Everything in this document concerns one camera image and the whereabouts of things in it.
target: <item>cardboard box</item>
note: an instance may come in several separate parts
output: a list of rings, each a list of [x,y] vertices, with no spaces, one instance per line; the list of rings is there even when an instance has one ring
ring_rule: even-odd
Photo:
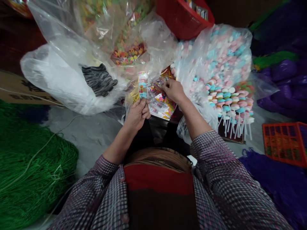
[[[18,92],[12,93],[0,89],[0,99],[7,103],[46,105],[55,105],[55,103],[61,104],[52,96],[50,96],[50,94],[36,87],[24,77],[17,76],[11,73],[0,71],[0,88],[13,92]]]

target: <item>plastic bag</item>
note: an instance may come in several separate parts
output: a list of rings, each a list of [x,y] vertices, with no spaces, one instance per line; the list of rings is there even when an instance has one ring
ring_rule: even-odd
[[[280,91],[271,79],[261,73],[251,72],[247,80],[235,85],[236,91],[246,90],[249,92],[248,98],[259,100]]]
[[[149,81],[158,78],[161,70],[172,63],[177,42],[161,17],[155,12],[148,15],[145,13],[142,16],[144,19],[138,21],[131,33],[142,38],[144,49],[147,50],[142,57],[146,59],[140,63],[117,66],[111,60],[109,52],[115,49],[113,43],[104,50],[106,46],[103,46],[103,42],[86,37],[88,33],[84,32],[80,22],[82,18],[78,15],[80,2],[84,1],[29,1],[29,9],[48,45],[27,53],[20,63],[25,77],[34,85],[50,93],[69,109],[91,115],[120,106],[118,102],[135,88],[138,72],[147,71]],[[114,6],[103,8],[103,17],[97,12],[93,13],[98,18],[113,16],[110,21],[113,20],[113,25],[119,25],[110,27],[107,31],[108,36],[114,34],[109,36],[110,41],[115,43],[118,37],[115,35],[120,34],[126,25],[123,21],[131,18],[134,5],[140,3],[141,0],[120,0],[118,3],[114,2]],[[116,17],[115,9],[118,8],[127,13],[125,19]],[[95,22],[90,27],[98,29]],[[113,80],[118,81],[105,98],[94,96],[81,72],[82,66],[99,66],[101,63],[106,66]]]
[[[230,88],[248,78],[251,71],[251,39],[252,34],[247,29],[215,25],[213,28],[204,29],[196,38],[187,57],[181,59],[178,64],[175,62],[177,79],[182,83],[186,95],[216,131],[217,112],[209,106],[208,83],[215,79],[216,83],[212,87],[222,89]],[[184,119],[180,121],[177,134],[188,144],[191,143]]]

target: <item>green netting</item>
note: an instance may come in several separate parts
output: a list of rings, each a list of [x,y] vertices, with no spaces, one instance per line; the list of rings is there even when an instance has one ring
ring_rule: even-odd
[[[283,60],[289,59],[291,61],[298,61],[298,55],[290,52],[290,51],[279,51],[267,56],[263,56],[263,57],[256,57],[253,59],[254,65],[256,65],[256,69],[262,70],[265,69],[267,67],[270,67],[274,64],[280,63]]]
[[[78,160],[76,147],[55,135],[29,165],[53,133],[17,113],[0,100],[0,229],[27,227],[48,212],[72,184]]]

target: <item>white string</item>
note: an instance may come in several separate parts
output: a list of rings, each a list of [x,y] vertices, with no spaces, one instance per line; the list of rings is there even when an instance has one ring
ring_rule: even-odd
[[[46,147],[46,145],[51,141],[51,139],[52,139],[56,134],[58,134],[59,132],[63,131],[64,129],[66,129],[66,128],[73,122],[73,120],[74,120],[76,117],[79,117],[79,116],[82,116],[82,115],[80,114],[80,115],[75,116],[75,117],[69,122],[69,124],[68,124],[67,126],[65,126],[65,127],[64,127],[63,129],[61,129],[60,131],[54,133],[54,134],[50,137],[50,139],[47,141],[47,143],[46,143],[40,150],[38,150],[36,154],[34,154],[34,156],[31,158],[31,160],[30,160],[30,162],[29,162],[29,164],[28,164],[26,170],[23,172],[23,174],[21,174],[18,178],[16,178],[13,182],[11,182],[10,184],[8,184],[8,185],[5,186],[4,188],[0,189],[0,192],[2,192],[3,190],[7,189],[7,188],[10,187],[12,184],[14,184],[15,182],[17,182],[21,177],[23,177],[23,176],[27,173],[27,171],[28,171],[28,169],[29,169],[29,167],[30,167],[30,165],[31,165],[31,163],[32,163],[32,161],[33,161],[33,159],[38,155],[38,153],[39,153],[43,148]]]
[[[54,103],[54,104],[57,104],[57,105],[61,105],[61,106],[63,106],[62,104],[59,104],[59,103],[56,103],[56,102],[53,102],[53,101],[47,100],[47,99],[42,98],[42,97],[39,97],[39,96],[34,96],[34,95],[31,95],[31,94],[26,94],[26,93],[14,92],[14,91],[10,91],[10,90],[3,89],[3,88],[0,88],[0,89],[2,89],[3,91],[6,91],[6,92],[10,92],[10,93],[17,93],[17,94],[23,94],[23,95],[27,95],[27,96],[37,97],[37,98],[40,98],[40,99],[42,99],[42,100],[44,100],[44,101],[52,102],[52,103]]]

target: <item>purple netting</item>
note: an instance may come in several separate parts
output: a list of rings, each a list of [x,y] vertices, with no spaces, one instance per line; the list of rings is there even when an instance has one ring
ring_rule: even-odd
[[[273,199],[279,212],[295,229],[307,229],[307,178],[302,168],[271,160],[244,149],[239,158],[247,171]]]

